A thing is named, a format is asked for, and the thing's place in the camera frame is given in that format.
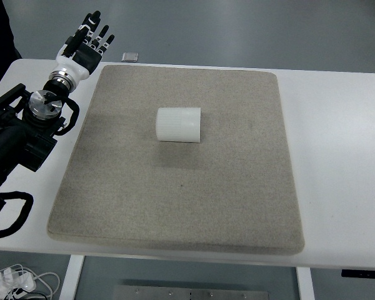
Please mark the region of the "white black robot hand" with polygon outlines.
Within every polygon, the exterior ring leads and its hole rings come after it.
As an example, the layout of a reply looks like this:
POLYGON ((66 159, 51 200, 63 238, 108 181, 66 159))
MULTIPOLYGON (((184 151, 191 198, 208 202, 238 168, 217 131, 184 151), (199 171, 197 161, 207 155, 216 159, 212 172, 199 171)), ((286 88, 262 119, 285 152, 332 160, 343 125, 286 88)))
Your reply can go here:
POLYGON ((96 70, 114 40, 114 35, 107 35, 108 25, 102 27, 99 34, 95 34, 100 22, 100 11, 86 15, 76 32, 68 37, 59 50, 56 56, 57 66, 50 74, 50 79, 61 78, 75 88, 96 70))

